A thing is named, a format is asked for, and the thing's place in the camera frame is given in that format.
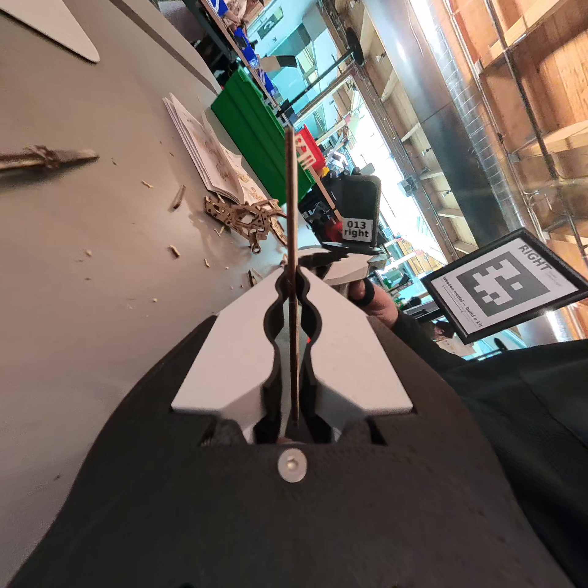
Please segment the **silver ventilation duct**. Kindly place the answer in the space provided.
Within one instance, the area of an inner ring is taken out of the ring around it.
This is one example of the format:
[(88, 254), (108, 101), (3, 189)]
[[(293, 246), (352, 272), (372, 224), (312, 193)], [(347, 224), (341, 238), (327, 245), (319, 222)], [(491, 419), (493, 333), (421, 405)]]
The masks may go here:
[(448, 1), (365, 1), (376, 32), (478, 246), (518, 228), (545, 243), (499, 144)]

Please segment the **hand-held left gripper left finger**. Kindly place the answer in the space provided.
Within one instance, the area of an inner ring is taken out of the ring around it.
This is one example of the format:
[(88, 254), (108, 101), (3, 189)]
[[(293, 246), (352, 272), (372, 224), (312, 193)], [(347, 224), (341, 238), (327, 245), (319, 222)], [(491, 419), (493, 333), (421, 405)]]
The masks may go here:
[(214, 316), (213, 325), (171, 403), (175, 413), (238, 423), (254, 442), (254, 427), (268, 413), (266, 397), (282, 395), (283, 268)]

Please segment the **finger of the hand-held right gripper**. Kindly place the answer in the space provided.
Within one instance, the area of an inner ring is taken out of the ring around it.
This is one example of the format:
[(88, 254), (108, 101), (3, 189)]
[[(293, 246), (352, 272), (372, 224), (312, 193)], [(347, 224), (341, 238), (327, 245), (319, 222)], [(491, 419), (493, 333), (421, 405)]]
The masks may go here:
[(368, 273), (368, 254), (348, 254), (331, 263), (322, 280), (325, 283), (352, 283), (362, 281)]
[(304, 268), (320, 268), (330, 266), (348, 257), (345, 247), (325, 249), (323, 247), (305, 247), (298, 250), (298, 265)]

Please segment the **open instruction booklet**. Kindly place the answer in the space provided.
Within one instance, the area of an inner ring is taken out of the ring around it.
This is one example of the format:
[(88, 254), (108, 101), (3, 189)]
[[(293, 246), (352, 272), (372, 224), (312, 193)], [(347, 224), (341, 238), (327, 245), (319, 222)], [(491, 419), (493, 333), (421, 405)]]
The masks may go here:
[(266, 201), (258, 184), (243, 168), (242, 156), (218, 140), (201, 105), (192, 114), (172, 93), (163, 97), (163, 103), (210, 192), (241, 205)]

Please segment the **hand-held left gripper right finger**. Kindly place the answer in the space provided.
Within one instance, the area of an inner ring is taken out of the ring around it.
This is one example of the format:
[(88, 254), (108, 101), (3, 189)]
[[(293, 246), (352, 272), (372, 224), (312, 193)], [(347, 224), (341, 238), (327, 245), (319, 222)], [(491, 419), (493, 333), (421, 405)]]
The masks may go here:
[(340, 432), (358, 420), (413, 410), (366, 314), (309, 269), (298, 267), (300, 408)]

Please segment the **green plastic bin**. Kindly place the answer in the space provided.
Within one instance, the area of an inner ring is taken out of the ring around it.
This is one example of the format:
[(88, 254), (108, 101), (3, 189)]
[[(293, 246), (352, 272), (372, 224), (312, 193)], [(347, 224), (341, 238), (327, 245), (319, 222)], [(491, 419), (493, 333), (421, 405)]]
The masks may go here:
[(269, 196), (284, 205), (285, 130), (243, 68), (233, 72), (211, 109)]

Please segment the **punched wooden parts sheet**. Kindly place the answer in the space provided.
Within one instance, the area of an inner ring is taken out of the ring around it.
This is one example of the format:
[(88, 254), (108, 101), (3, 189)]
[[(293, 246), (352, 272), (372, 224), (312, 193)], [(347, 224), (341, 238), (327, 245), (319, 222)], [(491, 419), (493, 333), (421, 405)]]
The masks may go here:
[(296, 291), (298, 267), (298, 160), (295, 133), (285, 129), (285, 188), (287, 217), (287, 266), (285, 269), (288, 293), (290, 400), (292, 426), (299, 425), (299, 309)]

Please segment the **flat wooden car body panel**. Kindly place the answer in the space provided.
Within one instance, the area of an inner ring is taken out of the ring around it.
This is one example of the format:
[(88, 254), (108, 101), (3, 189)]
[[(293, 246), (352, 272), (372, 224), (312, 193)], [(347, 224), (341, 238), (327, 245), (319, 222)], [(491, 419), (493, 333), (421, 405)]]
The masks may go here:
[(205, 212), (228, 229), (247, 239), (253, 254), (261, 253), (261, 242), (272, 233), (284, 247), (288, 238), (278, 218), (287, 215), (278, 205), (277, 199), (264, 199), (253, 204), (226, 202), (219, 195), (204, 197)]

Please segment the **black framed marker sign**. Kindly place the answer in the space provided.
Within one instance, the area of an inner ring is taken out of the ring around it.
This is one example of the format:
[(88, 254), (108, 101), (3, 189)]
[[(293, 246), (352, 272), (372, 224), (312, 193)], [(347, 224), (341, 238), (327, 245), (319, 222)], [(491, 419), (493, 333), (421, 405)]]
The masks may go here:
[(421, 278), (463, 343), (587, 298), (587, 279), (526, 228)]

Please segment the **person's right hand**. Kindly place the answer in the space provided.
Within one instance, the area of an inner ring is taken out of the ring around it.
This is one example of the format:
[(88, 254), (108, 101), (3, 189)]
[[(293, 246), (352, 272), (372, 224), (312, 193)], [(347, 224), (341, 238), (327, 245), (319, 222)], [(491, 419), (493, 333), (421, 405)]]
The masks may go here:
[(399, 311), (390, 296), (368, 278), (349, 284), (348, 299), (368, 316), (376, 318), (393, 330), (399, 319)]

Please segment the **red plastic crate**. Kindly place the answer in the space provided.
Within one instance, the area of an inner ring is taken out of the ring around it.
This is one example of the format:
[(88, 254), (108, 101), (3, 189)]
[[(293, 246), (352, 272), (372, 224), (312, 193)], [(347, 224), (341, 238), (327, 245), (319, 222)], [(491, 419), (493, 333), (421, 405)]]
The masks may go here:
[(320, 173), (325, 168), (325, 157), (306, 125), (295, 134), (295, 148), (298, 164), (303, 170)]

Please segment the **dark wooden rod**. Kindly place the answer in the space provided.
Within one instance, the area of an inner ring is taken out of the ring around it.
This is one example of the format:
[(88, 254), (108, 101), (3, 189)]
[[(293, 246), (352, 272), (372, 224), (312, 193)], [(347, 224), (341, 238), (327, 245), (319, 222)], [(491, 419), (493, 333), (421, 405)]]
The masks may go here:
[(97, 159), (99, 154), (91, 149), (50, 149), (44, 145), (30, 145), (17, 152), (1, 152), (1, 173), (53, 171)]

